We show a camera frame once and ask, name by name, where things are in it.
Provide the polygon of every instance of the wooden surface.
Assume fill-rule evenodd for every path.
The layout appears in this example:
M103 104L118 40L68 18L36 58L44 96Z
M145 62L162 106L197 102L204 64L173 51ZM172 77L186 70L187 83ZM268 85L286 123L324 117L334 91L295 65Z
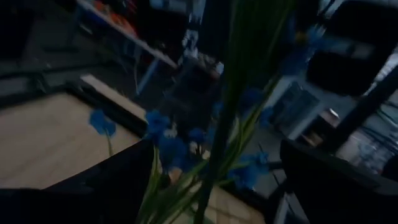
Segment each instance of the wooden surface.
M97 92L101 93L105 97L114 101L119 106L122 106L124 109L126 109L130 113L136 115L141 120L146 121L146 119L145 119L146 111L144 109L142 109L140 106L138 106L137 104L133 103L126 97L120 95L117 91L113 90L112 88L110 88L109 86L107 86L103 82L99 81L97 78L95 78L94 76L92 76L90 74L83 75L80 78L85 83L91 85Z
M211 191L205 216L214 224L264 224L260 212L218 187Z
M58 94L0 111L0 187L43 189L108 158L106 136L88 124L93 109ZM114 153L139 141L117 125Z
M99 12L93 5L92 3L86 1L86 0L76 0L77 3L85 10L91 11L94 14L96 14L97 16L99 16L100 18L102 18L105 22L107 22L111 27L115 28L117 31L119 31L120 33L122 33L126 38L128 38L129 40L133 41L134 43L136 43L138 46L142 47L144 50L148 51L151 55L161 59L162 61L164 61L165 63L169 64L171 67L173 68L177 68L177 64L175 62L173 62L173 60L171 60L169 58L169 56L163 54L161 51L153 49L152 47L150 47L146 42L142 41L141 39L139 39L137 36L135 36L134 34L126 31L125 29L123 29L123 27L117 25L116 23L114 23L110 17L108 17L107 15L103 14L102 12Z

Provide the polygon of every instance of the blue flower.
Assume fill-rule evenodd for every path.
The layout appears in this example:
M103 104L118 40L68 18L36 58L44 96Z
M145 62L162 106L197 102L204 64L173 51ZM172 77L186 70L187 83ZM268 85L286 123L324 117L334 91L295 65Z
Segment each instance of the blue flower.
M239 163L247 165L230 170L228 178L234 179L235 185L239 189L253 189L258 175L268 173L267 157L268 155L264 152L256 155L242 155Z
M267 128L269 126L269 118L274 114L274 109L272 107L267 107L261 111L258 122L260 127Z
M221 113L221 109L223 109L223 102L217 102L213 105L212 117L218 118Z
M311 27L302 34L306 37L305 44L297 44L295 20L291 18L288 24L287 38L290 44L294 45L293 51L286 56L280 64L279 72L283 75L298 75L307 65L316 50L328 50L335 43L334 40L323 37L323 30L318 27Z
M194 128L188 133L190 141L202 144L206 140L205 132L200 128Z
M216 126L215 125L211 125L207 129L206 142L209 145L213 145L213 141L214 141L214 137L215 136L216 136Z
M238 104L238 113L245 116L250 109L261 102L262 90L258 88L248 88L243 92Z
M146 113L145 119L148 122L146 138L152 138L157 144L160 136L163 135L163 131L170 125L170 119L157 110Z
M182 139L168 138L163 134L159 139L159 157L165 171L173 167L183 169L188 148Z
M90 124L97 130L98 134L112 136L116 132L116 124L106 119L104 111L94 110L90 115Z

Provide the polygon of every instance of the orange object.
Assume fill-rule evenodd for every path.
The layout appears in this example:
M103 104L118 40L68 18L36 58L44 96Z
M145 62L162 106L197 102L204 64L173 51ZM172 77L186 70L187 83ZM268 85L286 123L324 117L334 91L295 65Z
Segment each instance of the orange object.
M101 1L94 1L94 7L101 12L105 10L105 5Z

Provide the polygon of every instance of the green stem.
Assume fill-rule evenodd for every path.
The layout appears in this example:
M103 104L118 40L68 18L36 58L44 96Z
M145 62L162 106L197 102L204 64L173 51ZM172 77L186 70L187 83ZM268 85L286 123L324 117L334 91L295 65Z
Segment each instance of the green stem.
M229 130L232 127L233 120L235 119L235 111L238 106L238 99L243 88L245 86L239 86L229 90L227 94L228 99L225 107L221 110L220 122L216 130L215 141L212 147L211 156L209 159L209 172L207 173L201 187L201 197L199 199L197 214L195 215L195 224L203 224L205 210L210 197L210 192L213 188L215 180L218 178L217 170L223 161L224 152L226 148L226 142L229 134Z
M108 152L109 156L113 156L113 150L112 150L112 143L111 143L111 136L109 136L108 130L105 129L105 135L106 135L106 140L108 142Z

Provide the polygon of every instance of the metal bar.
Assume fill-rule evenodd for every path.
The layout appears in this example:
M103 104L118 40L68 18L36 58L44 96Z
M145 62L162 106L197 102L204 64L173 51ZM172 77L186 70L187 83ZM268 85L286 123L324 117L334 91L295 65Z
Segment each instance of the metal bar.
M359 128L398 87L398 67L395 67L358 105L341 121L335 132L318 148L329 153L337 150L347 141L352 132Z
M159 63L159 58L155 57L155 59L150 63L147 72L145 73L144 77L142 80L139 82L136 93L137 96L139 96L144 89L144 87L147 85L148 81L150 78L153 76L153 74L156 71L157 64Z

